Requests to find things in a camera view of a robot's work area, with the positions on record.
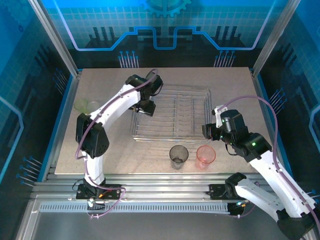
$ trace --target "pink plastic cup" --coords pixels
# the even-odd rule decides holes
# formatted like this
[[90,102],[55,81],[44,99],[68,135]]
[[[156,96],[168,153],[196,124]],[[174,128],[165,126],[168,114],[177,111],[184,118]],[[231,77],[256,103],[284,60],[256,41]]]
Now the pink plastic cup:
[[195,167],[197,169],[205,170],[215,159],[216,151],[208,145],[203,145],[196,151]]

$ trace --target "table surface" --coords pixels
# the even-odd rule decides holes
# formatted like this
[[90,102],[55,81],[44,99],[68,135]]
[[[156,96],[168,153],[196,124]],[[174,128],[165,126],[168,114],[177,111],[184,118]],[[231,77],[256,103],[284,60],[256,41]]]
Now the table surface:
[[[137,74],[145,76],[150,68],[95,68],[84,69],[76,92],[75,100],[84,98],[101,105],[113,97],[126,79]],[[159,68],[158,74],[164,84],[208,88],[211,91],[212,106],[218,106],[242,95],[256,95],[255,87],[247,67],[197,67]],[[229,109],[237,109],[244,118],[249,131],[262,134],[270,143],[266,123],[258,100],[241,99],[232,103]],[[80,113],[72,108],[56,174],[83,174],[84,163],[75,160],[77,149],[76,122]],[[195,167],[196,151],[201,144],[182,143],[189,158],[180,170],[171,168],[169,151],[176,142],[139,142],[131,136],[132,112],[126,111],[107,132],[110,146],[103,158],[105,174],[140,173],[256,173],[242,157],[230,156],[221,141],[209,145],[216,151],[216,159],[206,170]]]

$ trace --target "dish rack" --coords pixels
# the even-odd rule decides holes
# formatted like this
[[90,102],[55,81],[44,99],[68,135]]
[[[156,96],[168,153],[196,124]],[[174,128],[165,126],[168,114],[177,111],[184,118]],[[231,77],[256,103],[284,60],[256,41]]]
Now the dish rack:
[[151,98],[153,116],[133,112],[131,134],[136,141],[205,144],[202,125],[212,122],[209,89],[164,85]]

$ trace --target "glass panel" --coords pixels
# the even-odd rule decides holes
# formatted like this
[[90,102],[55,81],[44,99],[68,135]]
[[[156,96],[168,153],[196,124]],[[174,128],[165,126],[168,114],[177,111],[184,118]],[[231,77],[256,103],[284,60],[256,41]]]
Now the glass panel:
[[319,9],[317,0],[301,1],[260,73],[268,97],[274,96],[293,176],[307,192],[320,190]]
[[0,239],[14,239],[70,73],[27,0],[0,1],[0,32]]
[[43,0],[79,68],[252,67],[286,0]]

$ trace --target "robotic arm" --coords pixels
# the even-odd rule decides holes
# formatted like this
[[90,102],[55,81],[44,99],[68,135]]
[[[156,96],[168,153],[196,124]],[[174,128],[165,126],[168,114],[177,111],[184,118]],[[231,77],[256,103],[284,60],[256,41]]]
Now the robotic arm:
[[[90,193],[90,196],[97,198],[102,192],[97,186],[105,185],[103,155],[110,145],[107,132],[113,122],[127,109],[149,116],[154,114],[156,105],[150,98],[157,95],[163,86],[160,76],[154,76],[155,74],[150,72],[145,78],[137,75],[130,76],[120,91],[102,107],[90,113],[90,115],[82,113],[78,116],[75,137],[78,143],[81,142],[89,125],[98,117],[98,120],[93,123],[88,134],[85,136],[81,146],[82,155],[86,156],[87,161],[87,174],[85,174],[83,180],[85,190],[83,191]],[[137,89],[147,81],[150,82],[142,88]]]
[[[226,150],[231,146],[235,154],[243,157],[251,164],[268,182],[277,196],[274,196],[253,184],[241,173],[235,173],[225,181],[228,197],[242,197],[268,213],[276,222],[280,230],[291,240],[299,240],[315,225],[311,209],[320,217],[320,208],[288,174],[278,159],[276,168],[272,147],[259,133],[248,131],[242,115],[237,110],[228,110],[226,107],[217,106],[214,111],[216,124],[202,126],[203,135],[215,140],[222,140]],[[303,196],[300,196],[291,187],[293,185]]]

